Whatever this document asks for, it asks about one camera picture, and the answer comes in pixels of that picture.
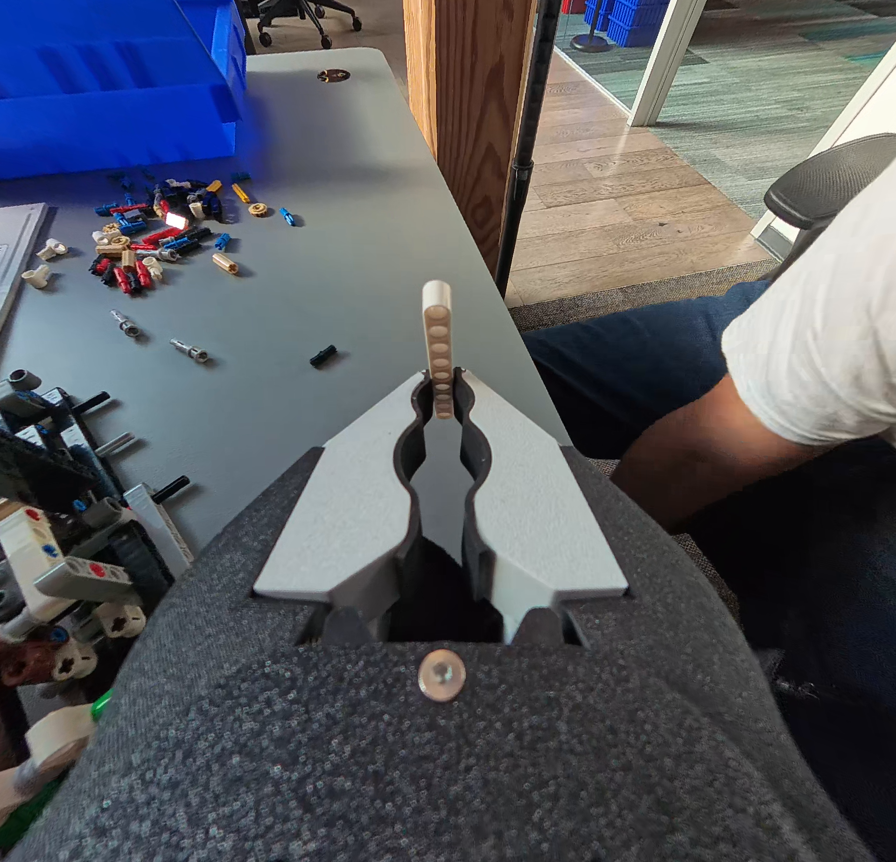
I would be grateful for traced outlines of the pile of small lego pieces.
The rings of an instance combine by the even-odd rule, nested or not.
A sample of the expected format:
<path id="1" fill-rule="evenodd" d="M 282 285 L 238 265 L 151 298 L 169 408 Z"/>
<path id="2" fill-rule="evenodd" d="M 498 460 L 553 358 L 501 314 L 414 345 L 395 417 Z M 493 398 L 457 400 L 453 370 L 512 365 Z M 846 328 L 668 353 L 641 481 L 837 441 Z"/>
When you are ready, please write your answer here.
<path id="1" fill-rule="evenodd" d="M 182 264 L 204 252 L 210 254 L 210 260 L 218 251 L 231 257 L 232 236 L 227 229 L 221 180 L 157 181 L 147 170 L 140 173 L 145 180 L 142 188 L 125 172 L 108 175 L 121 199 L 94 208 L 95 215 L 105 222 L 91 235 L 95 254 L 89 275 L 128 297 L 161 285 L 168 265 Z"/>

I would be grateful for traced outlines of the lego truck assembly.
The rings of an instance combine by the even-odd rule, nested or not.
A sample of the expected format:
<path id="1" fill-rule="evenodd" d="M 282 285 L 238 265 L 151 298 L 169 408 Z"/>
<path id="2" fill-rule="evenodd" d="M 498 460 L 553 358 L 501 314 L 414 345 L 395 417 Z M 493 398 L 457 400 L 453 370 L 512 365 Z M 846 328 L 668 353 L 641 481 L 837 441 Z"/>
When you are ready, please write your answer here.
<path id="1" fill-rule="evenodd" d="M 191 481 L 126 489 L 86 415 L 111 401 L 2 375 L 2 853 L 92 742 L 125 657 L 194 561 L 164 503 Z"/>

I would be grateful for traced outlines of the white door frame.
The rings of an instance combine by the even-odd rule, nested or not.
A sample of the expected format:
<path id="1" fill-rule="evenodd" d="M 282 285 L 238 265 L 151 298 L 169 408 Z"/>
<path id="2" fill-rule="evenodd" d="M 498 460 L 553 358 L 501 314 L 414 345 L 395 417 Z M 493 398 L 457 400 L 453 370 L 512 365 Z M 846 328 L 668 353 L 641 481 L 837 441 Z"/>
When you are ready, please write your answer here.
<path id="1" fill-rule="evenodd" d="M 631 128 L 658 122 L 707 0 L 670 0 L 627 120 Z"/>

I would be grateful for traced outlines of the wooden pillar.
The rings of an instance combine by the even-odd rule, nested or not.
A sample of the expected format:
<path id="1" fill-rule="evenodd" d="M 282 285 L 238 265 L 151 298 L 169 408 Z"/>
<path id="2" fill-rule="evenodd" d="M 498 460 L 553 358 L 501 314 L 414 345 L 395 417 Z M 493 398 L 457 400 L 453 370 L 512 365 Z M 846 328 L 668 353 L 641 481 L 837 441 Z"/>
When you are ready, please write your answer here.
<path id="1" fill-rule="evenodd" d="M 497 275 L 537 0 L 402 0 L 409 108 Z"/>

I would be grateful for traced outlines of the person's right forearm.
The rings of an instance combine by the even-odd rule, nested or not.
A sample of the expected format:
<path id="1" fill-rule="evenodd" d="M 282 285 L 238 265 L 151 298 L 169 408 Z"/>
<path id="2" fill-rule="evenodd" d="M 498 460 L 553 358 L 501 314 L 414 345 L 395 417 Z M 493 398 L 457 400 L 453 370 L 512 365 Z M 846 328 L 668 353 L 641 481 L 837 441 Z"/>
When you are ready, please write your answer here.
<path id="1" fill-rule="evenodd" d="M 768 430 L 730 375 L 646 429 L 623 454 L 611 482 L 667 532 L 756 481 L 814 457 L 807 445 Z"/>

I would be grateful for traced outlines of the black rolling office chair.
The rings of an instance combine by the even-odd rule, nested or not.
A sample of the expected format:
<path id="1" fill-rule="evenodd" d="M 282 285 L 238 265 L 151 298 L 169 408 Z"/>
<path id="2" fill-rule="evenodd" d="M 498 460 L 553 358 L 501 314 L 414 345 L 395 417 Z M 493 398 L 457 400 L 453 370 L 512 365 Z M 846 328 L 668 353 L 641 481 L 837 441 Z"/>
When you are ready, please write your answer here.
<path id="1" fill-rule="evenodd" d="M 323 50 L 332 48 L 332 39 L 325 31 L 322 20 L 329 9 L 347 15 L 351 21 L 351 29 L 359 33 L 363 29 L 363 23 L 357 13 L 338 0 L 241 0 L 246 7 L 245 14 L 252 18 L 255 24 L 257 41 L 263 50 L 270 49 L 273 39 L 269 29 L 273 28 L 278 19 L 297 17 L 299 20 L 307 20 L 315 28 L 319 35 L 320 47 Z"/>

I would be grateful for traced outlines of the person's white shirt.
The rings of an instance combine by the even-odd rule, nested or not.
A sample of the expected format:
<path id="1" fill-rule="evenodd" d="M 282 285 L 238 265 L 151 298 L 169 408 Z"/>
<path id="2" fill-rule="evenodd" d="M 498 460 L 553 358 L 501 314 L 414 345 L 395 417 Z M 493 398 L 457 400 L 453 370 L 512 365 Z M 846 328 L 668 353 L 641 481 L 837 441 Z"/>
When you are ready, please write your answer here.
<path id="1" fill-rule="evenodd" d="M 737 393 L 801 445 L 895 443 L 895 164 L 725 329 Z"/>

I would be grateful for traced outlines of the black pole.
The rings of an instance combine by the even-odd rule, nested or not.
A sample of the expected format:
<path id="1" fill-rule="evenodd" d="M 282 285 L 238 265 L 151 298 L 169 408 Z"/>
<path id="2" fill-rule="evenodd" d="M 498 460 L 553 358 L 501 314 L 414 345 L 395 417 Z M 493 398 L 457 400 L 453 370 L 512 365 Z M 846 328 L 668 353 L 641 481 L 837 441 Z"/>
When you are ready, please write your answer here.
<path id="1" fill-rule="evenodd" d="M 495 273 L 495 284 L 502 297 L 505 297 L 507 292 L 521 217 L 532 182 L 533 152 L 546 95 L 562 0 L 537 0 L 537 3 L 528 66 L 521 86 L 520 119 L 508 177 Z"/>

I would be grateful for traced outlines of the person's blue jeans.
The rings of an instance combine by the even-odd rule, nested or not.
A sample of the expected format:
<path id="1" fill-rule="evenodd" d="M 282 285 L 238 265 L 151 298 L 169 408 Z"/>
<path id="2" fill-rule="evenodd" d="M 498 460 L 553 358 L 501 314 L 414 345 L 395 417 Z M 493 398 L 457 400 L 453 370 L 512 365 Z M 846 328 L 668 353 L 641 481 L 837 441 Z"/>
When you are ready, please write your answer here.
<path id="1" fill-rule="evenodd" d="M 722 332 L 766 289 L 669 301 L 523 335 L 575 448 L 618 460 L 717 384 Z M 865 438 L 705 509 L 686 531 L 780 660 L 778 706 L 878 860 L 895 857 L 895 456 Z"/>

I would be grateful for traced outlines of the stack of blue crates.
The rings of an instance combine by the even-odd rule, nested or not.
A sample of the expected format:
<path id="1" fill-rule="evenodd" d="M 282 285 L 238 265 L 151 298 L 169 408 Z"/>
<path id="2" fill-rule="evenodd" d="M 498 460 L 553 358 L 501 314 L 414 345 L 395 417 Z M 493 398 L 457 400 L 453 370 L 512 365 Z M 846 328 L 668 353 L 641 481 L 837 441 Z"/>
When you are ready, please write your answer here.
<path id="1" fill-rule="evenodd" d="M 671 0 L 587 0 L 584 21 L 599 9 L 597 33 L 620 48 L 650 48 L 655 43 Z"/>

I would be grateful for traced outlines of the lego instruction booklet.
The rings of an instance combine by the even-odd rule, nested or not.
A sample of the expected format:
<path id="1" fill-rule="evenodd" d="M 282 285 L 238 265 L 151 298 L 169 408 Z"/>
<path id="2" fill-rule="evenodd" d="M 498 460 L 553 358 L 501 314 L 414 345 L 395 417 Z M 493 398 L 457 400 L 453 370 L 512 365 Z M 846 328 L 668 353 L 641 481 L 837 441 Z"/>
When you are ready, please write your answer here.
<path id="1" fill-rule="evenodd" d="M 46 203 L 1 207 L 1 327 L 19 295 L 21 274 L 37 252 L 53 243 L 53 210 Z"/>

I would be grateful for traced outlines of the white lego beam with holes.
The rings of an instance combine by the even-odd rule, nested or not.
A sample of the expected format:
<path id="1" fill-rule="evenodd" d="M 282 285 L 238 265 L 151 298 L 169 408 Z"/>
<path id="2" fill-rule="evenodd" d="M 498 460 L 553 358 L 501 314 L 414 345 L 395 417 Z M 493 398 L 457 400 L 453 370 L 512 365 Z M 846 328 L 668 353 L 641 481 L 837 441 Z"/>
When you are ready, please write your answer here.
<path id="1" fill-rule="evenodd" d="M 433 390 L 434 416 L 454 418 L 452 289 L 443 280 L 433 279 L 422 289 L 422 319 L 427 347 L 427 363 Z"/>

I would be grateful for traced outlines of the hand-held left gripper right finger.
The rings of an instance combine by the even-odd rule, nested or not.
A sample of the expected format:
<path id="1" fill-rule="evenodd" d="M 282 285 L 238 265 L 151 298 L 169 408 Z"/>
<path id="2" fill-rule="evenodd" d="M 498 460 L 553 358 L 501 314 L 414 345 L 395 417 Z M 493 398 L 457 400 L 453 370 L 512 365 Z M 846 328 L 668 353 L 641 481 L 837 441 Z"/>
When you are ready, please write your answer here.
<path id="1" fill-rule="evenodd" d="M 623 597 L 628 582 L 565 449 L 464 368 L 455 369 L 464 501 L 462 560 L 476 601 L 511 644 L 532 610 Z"/>

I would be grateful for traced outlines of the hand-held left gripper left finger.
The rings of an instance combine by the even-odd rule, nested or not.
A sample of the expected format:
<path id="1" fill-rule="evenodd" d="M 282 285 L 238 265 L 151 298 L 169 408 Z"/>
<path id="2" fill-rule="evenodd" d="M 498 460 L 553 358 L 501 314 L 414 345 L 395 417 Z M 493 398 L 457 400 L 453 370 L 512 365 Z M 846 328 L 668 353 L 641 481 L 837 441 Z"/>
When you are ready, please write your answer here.
<path id="1" fill-rule="evenodd" d="M 411 532 L 409 478 L 399 442 L 422 425 L 415 372 L 322 447 L 253 592 L 353 608 L 379 619 L 399 598 L 398 554 Z"/>

